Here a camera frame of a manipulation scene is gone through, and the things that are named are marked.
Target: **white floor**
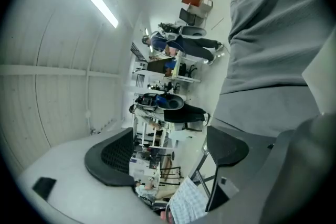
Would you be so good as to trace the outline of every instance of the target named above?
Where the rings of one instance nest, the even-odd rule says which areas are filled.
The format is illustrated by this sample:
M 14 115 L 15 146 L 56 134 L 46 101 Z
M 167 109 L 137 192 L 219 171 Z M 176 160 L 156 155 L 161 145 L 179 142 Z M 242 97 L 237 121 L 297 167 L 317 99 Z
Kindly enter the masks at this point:
M 229 49 L 227 37 L 231 29 L 230 0 L 212 1 L 213 9 L 209 13 L 205 25 L 203 25 L 207 31 L 206 38 L 218 40 Z M 210 115 L 216 109 L 219 93 L 226 77 L 229 53 L 225 49 L 221 53 L 225 54 L 217 58 L 211 66 L 198 63 L 198 70 L 194 77 L 200 78 L 202 82 L 188 86 L 187 103 L 203 108 Z M 197 137 L 189 138 L 185 142 L 179 142 L 175 150 L 173 164 L 174 166 L 181 166 L 182 176 L 187 176 L 194 166 L 195 160 L 201 152 L 205 137 L 206 128 L 203 128 L 203 132 L 197 133 Z M 201 174 L 206 177 L 215 174 L 215 163 L 210 156 L 207 157 L 201 169 Z M 210 190 L 212 184 L 213 180 L 207 183 Z

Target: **gray shirt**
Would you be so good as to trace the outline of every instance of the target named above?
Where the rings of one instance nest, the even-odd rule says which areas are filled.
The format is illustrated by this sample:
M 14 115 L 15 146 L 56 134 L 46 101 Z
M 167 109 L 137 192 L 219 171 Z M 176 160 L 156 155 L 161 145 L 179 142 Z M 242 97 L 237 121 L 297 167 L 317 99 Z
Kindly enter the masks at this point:
M 151 122 L 150 118 L 157 119 L 159 121 L 164 121 L 163 109 L 160 108 L 155 109 L 154 112 L 143 111 L 141 109 L 136 108 L 134 115 L 138 119 L 142 119 L 147 124 L 150 124 Z

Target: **curved ceiling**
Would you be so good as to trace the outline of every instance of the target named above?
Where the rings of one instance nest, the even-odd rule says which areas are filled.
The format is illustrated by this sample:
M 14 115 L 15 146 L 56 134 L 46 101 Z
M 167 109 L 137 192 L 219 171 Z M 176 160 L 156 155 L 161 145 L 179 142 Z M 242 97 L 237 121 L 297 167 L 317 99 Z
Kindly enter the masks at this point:
M 2 151 L 14 174 L 51 147 L 119 124 L 141 0 L 13 0 L 0 36 Z

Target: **shoe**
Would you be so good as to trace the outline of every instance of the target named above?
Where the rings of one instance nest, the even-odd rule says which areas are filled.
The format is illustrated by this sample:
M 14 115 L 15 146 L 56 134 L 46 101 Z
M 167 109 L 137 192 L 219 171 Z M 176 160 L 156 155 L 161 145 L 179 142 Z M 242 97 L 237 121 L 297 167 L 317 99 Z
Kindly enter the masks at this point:
M 220 50 L 222 50 L 224 48 L 224 44 L 223 43 L 218 42 L 218 44 L 219 44 L 219 46 L 218 46 L 217 49 L 215 49 L 215 51 L 220 51 Z
M 203 126 L 207 126 L 209 124 L 210 114 L 209 113 L 205 113 L 203 115 L 204 115 Z
M 214 59 L 213 59 L 212 61 L 209 61 L 209 60 L 208 60 L 208 61 L 206 62 L 206 64 L 207 64 L 208 66 L 211 66 L 211 65 L 214 63 L 214 61 L 216 60 L 216 58 L 217 58 L 217 57 L 214 55 Z

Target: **ceiling light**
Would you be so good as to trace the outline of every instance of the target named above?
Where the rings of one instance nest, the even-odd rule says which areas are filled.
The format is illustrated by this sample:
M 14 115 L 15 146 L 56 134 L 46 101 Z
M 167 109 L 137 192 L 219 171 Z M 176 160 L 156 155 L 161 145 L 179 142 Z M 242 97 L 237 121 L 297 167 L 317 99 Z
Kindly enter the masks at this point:
M 116 28 L 118 26 L 118 20 L 111 13 L 109 8 L 107 8 L 106 4 L 103 0 L 91 0 L 92 3 L 100 10 L 101 13 L 106 17 L 107 20 Z

